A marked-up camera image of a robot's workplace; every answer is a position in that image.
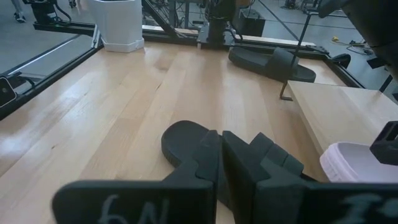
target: wooden table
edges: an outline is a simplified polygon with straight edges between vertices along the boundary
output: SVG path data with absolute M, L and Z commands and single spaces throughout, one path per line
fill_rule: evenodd
M 0 121 L 0 223 L 53 223 L 53 194 L 74 180 L 163 179 L 174 168 L 160 137 L 182 119 L 247 142 L 263 132 L 326 180 L 298 109 L 279 100 L 281 83 L 235 67 L 224 51 L 145 45 L 99 51 Z M 342 85 L 323 62 L 300 63 L 316 82 Z M 233 223 L 225 206 L 217 211 L 217 223 Z
M 398 105 L 378 90 L 293 81 L 288 87 L 320 154 L 338 141 L 371 145 L 388 121 L 398 120 Z

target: floor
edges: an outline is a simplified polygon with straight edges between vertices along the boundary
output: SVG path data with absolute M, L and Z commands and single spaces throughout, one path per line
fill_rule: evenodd
M 264 8 L 259 1 L 262 1 L 274 14 L 285 22 L 295 35 L 301 34 L 303 23 L 306 15 L 299 10 L 281 9 L 280 6 L 284 4 L 283 0 L 257 0 L 252 5 L 251 9 L 256 10 L 265 19 L 266 23 L 263 30 L 263 36 L 289 39 L 294 38 L 286 31 L 286 29 L 277 21 L 277 19 Z M 67 0 L 58 0 L 62 9 L 71 15 L 74 21 L 93 22 L 90 14 L 86 10 L 85 0 L 77 0 L 78 7 L 70 9 Z M 37 31 L 32 27 L 34 16 L 30 6 L 22 4 L 27 23 L 18 24 L 13 16 L 13 6 L 10 0 L 0 1 L 0 72 L 9 70 L 12 67 L 19 65 L 43 51 L 46 51 L 63 41 L 73 37 L 73 34 L 61 34 L 46 31 Z M 179 16 L 184 15 L 182 6 L 179 9 Z M 190 4 L 190 25 L 195 26 L 193 21 L 202 21 L 203 14 L 199 7 Z M 352 23 L 347 18 L 327 17 L 320 19 L 313 16 L 310 21 L 310 26 L 304 37 L 304 41 L 313 42 L 321 45 L 330 51 L 332 56 L 349 53 L 351 55 L 351 63 L 348 70 L 366 87 L 369 89 L 379 89 L 388 76 L 388 72 L 384 68 L 377 68 L 372 70 L 366 63 L 368 56 L 359 55 L 346 50 L 345 46 L 332 44 L 330 42 L 333 36 L 337 36 L 342 42 L 349 42 L 351 40 L 360 41 L 363 38 L 358 31 L 353 27 Z M 90 47 L 90 39 L 87 37 L 79 37 L 79 41 L 74 44 L 65 46 L 62 53 L 57 55 L 49 55 L 47 59 L 37 62 L 35 68 L 44 68 L 39 71 L 39 75 L 47 75 L 55 65 L 67 62 L 73 56 L 79 55 Z M 30 71 L 25 68 L 26 72 L 38 73 L 37 69 Z M 388 87 L 386 93 L 391 95 L 393 91 L 398 88 L 395 81 Z
M 315 83 L 343 85 L 323 62 L 300 63 L 317 71 Z M 154 42 L 131 54 L 101 50 L 0 122 L 0 223 L 53 224 L 51 198 L 74 180 L 163 179 L 174 168 L 161 136 L 185 119 L 246 142 L 262 132 L 326 181 L 281 87 L 225 51 Z M 216 223 L 234 223 L 220 203 Z

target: black metal frame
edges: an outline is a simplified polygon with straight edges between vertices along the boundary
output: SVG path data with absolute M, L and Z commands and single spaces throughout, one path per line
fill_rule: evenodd
M 142 0 L 142 5 L 145 9 L 151 8 L 151 4 L 149 0 Z M 197 38 L 198 34 L 181 34 L 177 32 L 170 24 L 167 24 L 163 18 L 158 18 L 157 13 L 154 13 L 154 19 L 158 22 L 158 24 L 163 28 L 164 31 L 161 30 L 152 30 L 152 29 L 143 29 L 142 36 L 146 41 L 149 42 L 161 42 L 167 44 L 180 44 L 180 45 L 192 45 L 197 46 Z M 70 34 L 83 34 L 88 36 L 93 36 L 95 24 L 87 24 L 81 22 L 72 22 L 70 26 L 59 26 L 59 25 L 45 25 L 45 24 L 38 24 L 34 23 L 34 27 L 36 30 L 46 30 L 52 32 L 64 32 Z M 280 44 L 275 42 L 261 42 L 255 40 L 237 40 L 234 44 L 235 47 L 242 47 L 244 49 L 252 50 L 255 52 L 259 52 L 262 54 L 272 54 L 277 47 L 285 49 L 289 52 L 292 52 L 295 57 L 300 58 L 309 58 L 313 60 L 322 60 L 326 63 L 326 65 L 345 83 L 345 85 L 350 87 L 356 88 L 364 88 L 359 81 L 355 79 L 355 77 L 350 74 L 345 67 L 340 65 L 339 63 L 335 63 L 331 60 L 327 51 L 319 50 L 313 46 L 301 46 L 301 42 L 303 39 L 303 34 L 305 33 L 305 29 L 307 26 L 304 27 L 302 36 L 300 37 L 298 45 L 290 45 L 290 44 Z M 222 48 L 228 50 L 231 46 L 224 45 Z M 83 55 L 79 56 L 78 58 L 72 60 L 71 62 L 67 63 L 63 67 L 59 68 L 57 71 L 50 74 L 45 80 L 42 80 L 39 84 L 37 84 L 34 88 L 27 91 L 23 95 L 20 95 L 16 100 L 12 103 L 9 103 L 7 106 L 0 109 L 0 120 L 5 118 L 7 115 L 11 114 L 13 111 L 21 107 L 24 103 L 28 102 L 34 96 L 38 95 L 41 91 L 46 89 L 48 86 L 53 84 L 58 79 L 62 78 L 66 73 L 70 70 L 77 67 L 79 64 L 84 62 L 88 57 L 95 54 L 102 45 L 98 49 L 91 49 L 84 53 Z M 287 82 L 284 83 L 281 91 L 281 98 L 283 90 L 285 89 Z

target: raised wooden platform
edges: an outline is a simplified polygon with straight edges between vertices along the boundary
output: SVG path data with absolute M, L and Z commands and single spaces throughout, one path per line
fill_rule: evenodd
M 323 62 L 300 63 L 316 82 L 342 85 Z M 101 50 L 0 121 L 0 223 L 53 223 L 53 194 L 74 180 L 163 179 L 173 167 L 160 137 L 182 119 L 247 142 L 263 132 L 326 180 L 281 86 L 235 67 L 227 52 L 150 42 L 130 54 Z M 217 223 L 233 223 L 220 203 Z
M 388 121 L 398 120 L 398 105 L 378 90 L 294 81 L 288 86 L 320 154 L 338 141 L 371 145 Z

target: person's foot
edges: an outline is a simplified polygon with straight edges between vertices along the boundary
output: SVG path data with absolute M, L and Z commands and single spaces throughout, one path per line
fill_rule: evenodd
M 15 18 L 15 20 L 17 21 L 17 22 L 19 22 L 19 23 L 24 23 L 24 22 L 26 22 L 26 19 L 25 19 L 25 17 L 22 15 L 22 13 L 20 13 L 20 12 L 15 12 L 14 13 L 14 18 Z

